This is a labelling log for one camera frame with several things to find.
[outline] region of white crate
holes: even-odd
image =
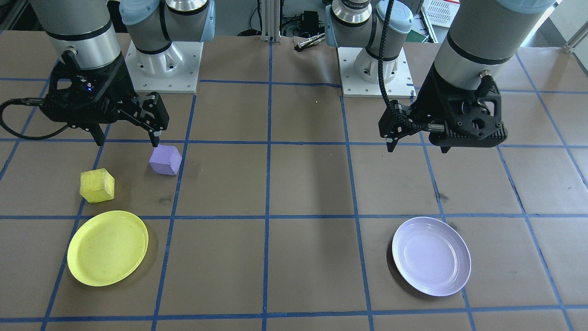
[[[425,0],[423,7],[431,24],[448,28],[459,9],[457,0]]]

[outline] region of white plate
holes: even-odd
[[[396,230],[392,256],[400,274],[415,289],[448,296],[470,278],[472,260],[462,237],[449,225],[430,217],[415,217]]]

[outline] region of blue grid line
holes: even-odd
[[[533,244],[535,245],[535,249],[537,250],[537,253],[539,255],[539,259],[541,260],[541,264],[543,265],[543,268],[545,270],[545,273],[547,274],[547,278],[549,279],[549,283],[550,283],[550,285],[552,287],[553,293],[555,294],[555,297],[556,297],[556,300],[557,300],[557,304],[559,305],[559,308],[561,309],[562,314],[563,314],[563,317],[564,317],[564,319],[566,321],[567,328],[569,329],[569,331],[573,331],[572,324],[571,324],[570,319],[569,319],[569,317],[567,315],[566,309],[565,309],[565,307],[563,305],[562,298],[559,295],[559,291],[557,290],[557,287],[555,286],[555,282],[553,281],[553,276],[552,276],[551,272],[549,271],[549,268],[547,266],[547,263],[545,262],[545,258],[543,257],[543,252],[541,251],[541,248],[539,247],[539,242],[537,241],[537,237],[535,236],[535,233],[533,231],[533,227],[531,225],[531,222],[529,221],[529,216],[527,215],[527,212],[524,209],[523,202],[522,202],[522,200],[520,198],[519,191],[516,188],[514,179],[513,179],[512,175],[510,173],[510,170],[509,170],[508,165],[506,164],[505,157],[502,154],[502,151],[500,150],[500,146],[496,146],[496,149],[498,151],[498,155],[500,156],[500,161],[502,162],[502,166],[505,169],[506,176],[508,177],[508,179],[510,181],[510,185],[512,186],[513,191],[514,191],[514,194],[515,194],[515,196],[517,198],[517,201],[519,203],[519,207],[520,207],[520,209],[521,209],[521,211],[523,213],[524,221],[527,224],[527,228],[529,229],[529,233],[530,233],[531,238],[533,240]]]
[[[0,142],[16,142],[18,138],[0,138]],[[95,143],[90,138],[50,138],[38,141],[39,143]],[[148,139],[107,139],[107,143],[149,143]],[[186,140],[164,140],[159,141],[162,144],[183,144]],[[265,145],[267,141],[257,140],[188,140],[189,144],[242,144],[242,145]],[[272,145],[345,145],[343,141],[271,141]],[[383,146],[386,145],[384,141],[350,141],[349,145],[364,145],[364,146]],[[431,143],[424,143],[425,146],[435,145]],[[423,143],[403,143],[399,142],[398,146],[423,146]],[[501,147],[508,148],[569,148],[569,149],[587,149],[588,145],[533,145],[533,144],[501,144]]]
[[[363,278],[363,292],[366,297],[366,308],[367,308],[367,320],[369,323],[370,331],[374,331],[373,327],[373,316],[372,316],[372,299],[369,295],[368,285],[368,274],[366,272],[365,255],[363,254],[363,240],[362,240],[362,229],[359,221],[359,209],[358,209],[358,198],[355,192],[355,178],[353,176],[353,162],[351,159],[351,146],[349,145],[349,132],[347,128],[347,116],[345,114],[345,101],[343,97],[339,97],[341,101],[341,113],[343,116],[343,129],[345,131],[345,147],[347,149],[347,162],[349,167],[349,180],[351,185],[351,195],[353,198],[353,213],[355,218],[355,230],[358,237],[358,249],[359,249],[359,261],[362,267],[362,278]]]
[[[200,82],[215,82],[221,84],[255,84],[255,85],[268,85],[268,82],[264,81],[230,81],[230,80],[200,80]]]
[[[557,133],[557,136],[562,141],[562,144],[564,145],[564,147],[566,149],[567,155],[570,157],[570,160],[572,161],[574,167],[576,168],[576,171],[578,172],[578,175],[580,175],[580,178],[582,179],[582,182],[584,182],[584,186],[586,188],[588,188],[588,181],[586,181],[586,178],[584,177],[584,174],[582,174],[582,171],[580,171],[580,167],[578,166],[578,163],[576,162],[576,159],[573,157],[572,152],[567,147],[566,140],[563,138],[561,131],[559,130],[559,128],[555,124],[555,121],[553,120],[553,117],[552,117],[551,113],[549,113],[549,109],[547,109],[547,105],[543,101],[543,98],[541,97],[541,93],[537,90],[537,86],[535,86],[535,83],[531,79],[531,76],[529,75],[529,72],[527,71],[527,68],[525,68],[525,66],[523,64],[523,61],[521,61],[521,59],[519,57],[519,54],[518,53],[515,53],[515,56],[516,56],[517,60],[519,61],[520,66],[523,68],[524,74],[527,76],[527,79],[529,80],[529,82],[531,83],[531,86],[533,87],[535,93],[537,94],[537,98],[539,98],[539,101],[541,102],[541,106],[543,106],[543,109],[545,110],[545,113],[547,114],[547,117],[549,118],[549,121],[553,125],[553,128],[555,129],[555,132]]]
[[[214,82],[220,84],[254,84],[254,85],[291,85],[291,86],[327,86],[341,88],[340,84],[328,83],[328,82],[314,82],[314,83],[302,83],[302,82],[270,82],[270,81],[235,81],[235,80],[200,80],[200,82]]]
[[[526,214],[530,218],[543,219],[586,219],[588,214]],[[411,219],[417,216],[438,218],[441,214],[358,214],[360,219]],[[453,213],[443,214],[446,218],[456,217],[495,217],[512,219],[524,217],[524,214],[501,213]],[[88,220],[91,215],[0,215],[0,220]],[[167,215],[138,215],[143,220],[169,220]],[[176,215],[176,220],[263,220],[265,215]],[[270,219],[296,220],[296,219],[354,219],[354,214],[307,214],[307,215],[269,215]]]
[[[159,315],[159,308],[161,306],[161,298],[163,295],[163,285],[165,283],[165,275],[168,269],[169,251],[172,245],[173,225],[175,222],[176,210],[178,208],[178,200],[180,195],[180,188],[182,186],[183,168],[186,164],[186,158],[188,155],[188,138],[190,137],[190,130],[192,128],[192,120],[194,119],[194,109],[196,107],[196,95],[192,97],[192,106],[190,108],[190,117],[188,118],[188,127],[186,128],[186,140],[183,146],[182,161],[178,171],[178,182],[176,183],[176,191],[173,197],[172,214],[169,220],[168,238],[165,243],[165,253],[163,255],[163,263],[161,268],[161,276],[159,278],[159,286],[157,289],[157,299],[155,300],[155,308],[153,310],[153,323],[151,324],[151,330],[155,331],[157,328],[157,316]]]
[[[427,161],[427,168],[429,169],[429,175],[431,177],[431,182],[433,184],[433,189],[435,191],[435,199],[437,200],[437,206],[439,208],[439,212],[441,213],[441,219],[444,223],[447,223],[447,219],[445,217],[445,212],[443,211],[443,203],[441,202],[441,195],[439,194],[439,189],[437,187],[437,180],[435,179],[435,173],[433,172],[433,166],[431,164],[431,160],[429,158],[429,152],[427,151],[427,147],[425,146],[425,138],[423,136],[422,131],[419,132],[420,142],[423,144],[423,152],[425,154],[425,159]],[[472,315],[472,310],[470,309],[470,302],[467,298],[467,292],[465,286],[461,290],[463,296],[463,302],[466,306],[467,318],[470,321],[470,327],[472,331],[476,331],[476,324],[474,323],[474,318]]]
[[[327,86],[327,87],[336,87],[341,88],[340,84],[334,83],[297,83],[297,82],[272,82],[273,85],[291,85],[291,86]]]
[[[108,124],[106,126],[106,130],[104,132],[105,137],[108,136],[108,132],[110,131],[110,127],[111,127],[110,124]],[[96,159],[94,159],[94,164],[92,165],[92,170],[96,170],[98,168],[98,162],[100,161],[100,156],[102,156],[103,150],[104,150],[104,144],[98,148],[98,152],[96,153]],[[85,204],[86,204],[86,200],[82,199],[82,201],[79,204],[78,214],[76,215],[76,219],[73,223],[72,230],[69,234],[68,245],[67,245],[67,248],[65,249],[64,257],[61,260],[61,265],[59,267],[59,272],[57,273],[57,278],[55,279],[53,291],[51,292],[51,297],[49,298],[49,303],[47,304],[47,310],[45,311],[45,318],[44,318],[44,321],[41,324],[41,328],[40,328],[41,331],[45,331],[45,328],[47,327],[47,321],[49,320],[49,317],[51,316],[51,311],[53,310],[53,305],[55,304],[55,298],[57,298],[57,292],[59,291],[59,285],[61,284],[61,278],[63,278],[63,275],[64,275],[65,265],[67,264],[67,261],[68,261],[69,243],[72,241],[74,234],[78,231],[79,221],[81,219],[82,210],[83,210],[83,207],[85,206]]]
[[[48,87],[49,87],[49,78],[47,78],[45,80],[45,86],[43,86],[43,89],[41,90],[41,94],[39,95],[39,98],[42,98],[43,97],[43,95],[45,94],[45,91],[47,90]],[[31,109],[31,113],[29,114],[29,117],[26,119],[25,125],[22,127],[21,134],[25,134],[26,128],[31,123],[31,120],[33,118],[33,115],[35,114],[36,108],[37,107],[33,107]],[[22,139],[18,138],[18,139],[14,140],[14,141],[16,141],[16,142],[15,142],[14,146],[12,147],[12,150],[10,152],[10,155],[6,159],[6,162],[4,163],[4,166],[3,166],[2,170],[0,170],[0,181],[2,181],[2,178],[4,178],[4,174],[6,173],[6,171],[8,169],[8,166],[10,165],[10,162],[12,161],[12,158],[14,157],[14,154],[16,153],[16,149],[20,145]]]
[[[420,90],[420,86],[415,86],[415,89]],[[500,90],[500,92],[506,92],[506,93],[546,93],[546,94],[588,94],[588,91],[549,91],[549,90],[537,90],[537,88],[534,88],[533,90]]]
[[[46,78],[10,78],[10,77],[2,77],[0,81],[20,81],[20,82],[44,82]]]
[[[269,39],[268,69],[268,153],[265,177],[265,225],[263,231],[263,293],[262,293],[262,331],[268,328],[268,278],[269,278],[269,202],[270,175],[272,165],[272,74],[273,74],[273,38]]]
[[[573,304],[565,306],[571,310],[586,310],[586,304]],[[558,305],[539,306],[494,306],[470,308],[473,313],[490,312],[529,312],[559,310]],[[397,310],[373,310],[372,315],[396,316],[396,315],[429,315],[429,314],[452,314],[466,313],[466,308],[440,308],[440,309],[397,309]],[[227,319],[261,319],[266,316],[268,319],[297,318],[297,317],[334,317],[334,316],[367,316],[367,310],[356,310],[347,312],[275,312],[267,314],[195,314],[195,315],[137,315],[137,316],[58,316],[49,317],[0,317],[0,323],[39,323],[48,322],[115,322],[115,321],[144,321],[144,320],[227,320]]]
[[[588,309],[588,304],[569,304],[566,309]]]

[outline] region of foam block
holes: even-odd
[[[151,169],[161,175],[177,176],[182,156],[175,146],[159,145],[149,159]]]
[[[79,193],[89,203],[114,199],[114,177],[104,168],[80,175]]]

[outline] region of plate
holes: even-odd
[[[470,252],[459,233],[431,217],[402,223],[392,239],[392,257],[402,277],[431,296],[458,292],[472,271]]]
[[[68,266],[90,286],[114,284],[129,276],[147,252],[145,223],[127,211],[107,211],[88,220],[72,238]]]

